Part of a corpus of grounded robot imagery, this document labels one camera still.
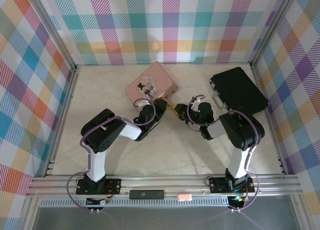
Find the colorful checkered pattern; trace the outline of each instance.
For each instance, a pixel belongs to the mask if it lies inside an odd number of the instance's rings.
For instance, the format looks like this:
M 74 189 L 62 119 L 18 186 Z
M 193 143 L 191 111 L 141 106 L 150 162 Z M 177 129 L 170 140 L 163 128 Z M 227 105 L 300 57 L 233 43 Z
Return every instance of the colorful checkered pattern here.
M 265 35 L 270 27 L 270 25 L 273 23 L 273 21 L 275 20 L 276 18 L 276 13 L 278 12 L 279 10 L 279 7 L 281 6 L 281 4 L 283 3 L 284 0 L 277 0 L 272 11 L 271 11 L 271 14 L 269 15 L 261 33 L 260 33 L 260 36 L 257 40 L 257 42 L 255 43 L 255 47 L 253 48 L 253 51 L 250 55 L 250 58 L 249 58 L 249 62 L 252 62 L 254 56 L 256 55 L 258 49 L 261 47 L 261 43 L 263 41 L 263 39 L 265 38 Z
M 0 230 L 15 230 L 56 130 L 70 67 L 28 0 L 0 0 Z
M 320 229 L 320 0 L 295 0 L 257 75 L 289 173 Z
M 135 64 L 247 62 L 269 0 L 42 2 L 78 63 Z

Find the white tabletop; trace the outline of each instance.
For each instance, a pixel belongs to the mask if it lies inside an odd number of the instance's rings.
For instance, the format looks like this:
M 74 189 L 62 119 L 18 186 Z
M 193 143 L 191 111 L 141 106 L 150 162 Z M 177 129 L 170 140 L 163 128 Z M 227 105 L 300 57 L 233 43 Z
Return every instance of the white tabletop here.
M 164 64 L 180 90 L 169 104 L 188 104 L 193 96 L 204 94 L 214 117 L 219 110 L 211 99 L 212 75 L 240 66 L 252 79 L 249 65 Z M 125 93 L 148 65 L 83 66 L 64 126 L 53 174 L 73 174 L 87 167 L 86 151 L 80 147 L 80 130 L 95 115 L 108 108 L 129 119 L 138 116 Z M 254 115 L 263 125 L 265 137 L 255 150 L 249 170 L 254 173 L 280 173 L 277 150 L 264 112 Z M 172 111 L 166 111 L 160 124 L 140 142 L 119 136 L 106 155 L 107 174 L 223 174 L 233 146 L 226 135 L 207 141 L 190 130 Z

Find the wire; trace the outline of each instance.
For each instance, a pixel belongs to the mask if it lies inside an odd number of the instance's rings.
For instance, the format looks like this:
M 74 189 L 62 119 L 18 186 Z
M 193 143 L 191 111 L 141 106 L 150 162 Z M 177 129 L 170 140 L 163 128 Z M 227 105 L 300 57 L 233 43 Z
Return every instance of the wire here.
M 90 129 L 90 130 L 89 130 L 88 132 L 86 132 L 86 133 L 83 135 L 83 137 L 81 138 L 81 140 L 80 140 L 80 146 L 83 147 L 83 148 L 87 151 L 87 153 L 88 153 L 88 168 L 87 168 L 87 170 L 86 170 L 85 172 L 78 172 L 78 173 L 75 173 L 75 174 L 71 175 L 71 177 L 68 179 L 68 181 L 67 181 L 67 183 L 66 183 L 66 192 L 67 192 L 69 198 L 70 198 L 71 201 L 72 201 L 75 205 L 77 205 L 79 208 L 82 208 L 82 209 L 85 209 L 85 210 L 89 210 L 88 208 L 85 208 L 85 207 L 81 206 L 80 204 L 78 204 L 78 203 L 76 202 L 76 200 L 72 197 L 72 195 L 71 195 L 71 193 L 70 193 L 70 191 L 69 191 L 69 184 L 70 184 L 70 182 L 71 182 L 71 179 L 72 179 L 74 176 L 76 176 L 76 175 L 84 175 L 84 174 L 88 173 L 88 172 L 91 170 L 91 151 L 90 151 L 90 149 L 85 145 L 84 140 L 85 140 L 86 137 L 87 137 L 89 134 L 91 134 L 93 131 L 97 130 L 97 129 L 100 128 L 101 126 L 103 126 L 103 125 L 105 125 L 105 124 L 107 124 L 107 123 L 109 123 L 109 122 L 111 122 L 112 120 L 115 120 L 115 119 L 122 119 L 122 120 L 124 120 L 124 121 L 126 121 L 126 122 L 128 122 L 128 123 L 131 123 L 131 124 L 133 124 L 133 125 L 136 125 L 136 126 L 143 126 L 143 125 L 147 125 L 147 124 L 151 123 L 151 122 L 154 120 L 155 116 L 156 116 L 156 111 L 155 111 L 155 110 L 156 110 L 156 107 L 155 107 L 155 104 L 154 104 L 151 100 L 149 100 L 149 99 L 139 98 L 139 99 L 137 99 L 137 100 L 133 103 L 134 107 L 138 107 L 138 106 L 136 105 L 136 102 L 139 101 L 139 100 L 146 100 L 146 101 L 148 101 L 148 102 L 152 105 L 152 107 L 153 107 L 154 113 L 153 113 L 152 118 L 151 118 L 149 121 L 147 121 L 147 122 L 145 122 L 145 123 L 143 123 L 143 124 L 137 124 L 137 123 L 134 123 L 133 121 L 131 121 L 131 120 L 127 119 L 127 118 L 122 117 L 122 116 L 113 116 L 112 118 L 109 118 L 109 119 L 105 120 L 104 122 L 98 124 L 97 126 L 93 127 L 92 129 Z
M 209 125 L 215 123 L 217 120 L 215 120 L 215 121 L 213 121 L 213 122 L 211 122 L 211 123 L 199 124 L 199 123 L 196 123 L 195 121 L 193 121 L 193 120 L 191 119 L 190 114 L 189 114 L 189 109 L 190 109 L 191 104 L 192 104 L 197 98 L 204 99 L 205 96 L 204 96 L 203 94 L 197 95 L 196 97 L 192 98 L 192 100 L 189 102 L 189 104 L 188 104 L 188 106 L 187 106 L 187 108 L 186 108 L 186 110 L 187 110 L 187 111 L 186 111 L 186 114 L 187 114 L 190 122 L 192 122 L 193 124 L 199 125 L 199 126 L 209 126 Z
M 241 184 L 240 186 L 238 186 L 238 187 L 234 188 L 233 190 L 236 192 L 236 191 L 238 191 L 238 190 L 242 189 L 242 187 L 243 187 L 243 186 L 244 186 L 244 184 Z
M 115 190 L 114 190 L 114 188 L 113 188 L 112 186 L 110 186 L 110 185 L 106 185 L 106 187 L 112 188 L 113 195 L 108 197 L 109 199 L 111 199 L 111 198 L 115 195 Z
M 195 132 L 200 132 L 200 130 L 195 130 L 195 129 L 192 129 L 189 125 L 189 122 L 187 123 L 188 127 L 192 130 L 192 131 L 195 131 Z
M 257 185 L 257 188 L 256 188 L 256 192 L 255 192 L 255 194 L 254 194 L 254 197 L 252 198 L 252 200 L 251 200 L 247 205 L 245 205 L 245 206 L 242 207 L 242 208 L 235 208 L 235 207 L 233 207 L 233 206 L 230 206 L 231 208 L 240 211 L 240 210 L 243 210 L 243 209 L 246 209 L 247 207 L 249 207 L 249 206 L 256 200 L 257 195 L 258 195 L 258 192 L 259 192 L 259 190 L 260 190 L 260 180 L 259 180 L 258 176 L 257 176 L 256 174 L 250 173 L 250 172 L 248 171 L 248 165 L 249 165 L 251 156 L 252 156 L 254 150 L 256 149 L 256 147 L 257 147 L 257 145 L 258 145 L 259 134 L 258 134 L 257 127 L 253 124 L 253 122 L 251 121 L 251 119 L 250 119 L 247 115 L 245 115 L 245 114 L 243 114 L 242 112 L 237 111 L 237 110 L 231 110 L 231 111 L 229 111 L 229 113 L 236 113 L 236 114 L 239 114 L 239 115 L 241 115 L 242 117 L 244 117 L 244 118 L 249 122 L 249 124 L 251 125 L 251 127 L 253 128 L 253 131 L 254 131 L 254 134 L 255 134 L 255 143 L 254 143 L 254 145 L 253 145 L 252 147 L 250 147 L 250 149 L 249 149 L 249 151 L 248 151 L 248 155 L 247 155 L 247 157 L 246 157 L 246 159 L 245 159 L 245 163 L 244 163 L 244 170 L 245 170 L 245 172 L 246 172 L 248 175 L 253 176 L 253 177 L 256 178 L 256 181 L 257 181 L 258 185 Z
M 152 95 L 149 92 L 148 92 L 148 96 L 149 96 L 150 99 L 152 99 Z
M 210 187 L 210 185 L 207 184 L 207 179 L 208 179 L 208 178 L 213 178 L 213 177 L 212 177 L 212 176 L 207 176 L 207 177 L 204 179 L 204 184 L 207 185 L 208 187 Z
M 84 179 L 84 178 L 79 177 L 79 178 L 76 179 L 75 184 L 76 184 L 77 186 L 79 186 L 79 185 L 78 185 L 78 180 L 79 180 L 79 179 Z
M 247 187 L 245 184 L 244 184 L 243 186 L 244 186 L 244 188 L 245 188 L 245 190 L 246 190 L 246 195 L 245 195 L 245 197 L 248 198 L 248 197 L 249 197 L 248 187 Z

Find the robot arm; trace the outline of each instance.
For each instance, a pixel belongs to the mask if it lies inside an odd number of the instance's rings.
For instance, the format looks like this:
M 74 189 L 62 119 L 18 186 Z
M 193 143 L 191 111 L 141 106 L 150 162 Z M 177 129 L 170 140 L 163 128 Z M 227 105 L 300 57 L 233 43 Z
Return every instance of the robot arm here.
M 187 116 L 187 105 L 177 104 L 172 107 L 173 112 L 180 120 L 186 124 L 190 122 Z M 214 113 L 210 103 L 195 100 L 189 108 L 189 115 L 194 122 L 199 124 L 212 123 L 210 125 L 200 126 L 200 132 L 204 139 L 211 140 L 223 134 L 227 134 L 233 144 L 233 153 L 231 162 L 225 171 L 225 183 L 230 191 L 248 181 L 246 165 L 249 166 L 250 159 L 246 159 L 250 148 L 259 144 L 261 138 L 265 136 L 263 126 L 252 115 L 246 115 L 254 124 L 256 134 L 250 123 L 238 113 L 232 111 L 219 116 L 219 121 L 214 121 Z
M 84 143 L 91 149 L 91 168 L 90 171 L 84 177 L 87 182 L 90 183 L 92 188 L 96 187 L 96 183 L 103 180 L 106 177 L 105 172 L 105 160 L 107 149 L 115 141 L 118 136 L 128 137 L 135 141 L 142 140 L 148 135 L 153 125 L 160 121 L 163 116 L 167 101 L 165 99 L 157 99 L 154 101 L 156 114 L 154 119 L 146 125 L 136 126 L 136 124 L 142 124 L 149 121 L 154 115 L 154 109 L 152 105 L 146 104 L 139 116 L 133 120 L 133 123 L 126 122 L 122 119 L 114 119 L 109 123 L 101 126 L 100 128 L 89 134 Z M 86 134 L 90 129 L 97 125 L 100 125 L 104 121 L 114 117 L 115 114 L 109 109 L 103 110 L 100 114 L 91 119 L 81 129 L 81 135 Z

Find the pink case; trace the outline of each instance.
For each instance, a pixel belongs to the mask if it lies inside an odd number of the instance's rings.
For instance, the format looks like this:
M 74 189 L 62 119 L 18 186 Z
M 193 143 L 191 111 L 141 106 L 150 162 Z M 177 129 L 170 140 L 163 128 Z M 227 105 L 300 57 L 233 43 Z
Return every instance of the pink case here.
M 169 77 L 159 62 L 155 62 L 129 85 L 125 89 L 125 92 L 131 102 L 134 103 L 139 98 L 149 98 L 149 95 L 152 100 L 160 97 L 169 97 L 177 92 L 178 89 L 179 87 Z

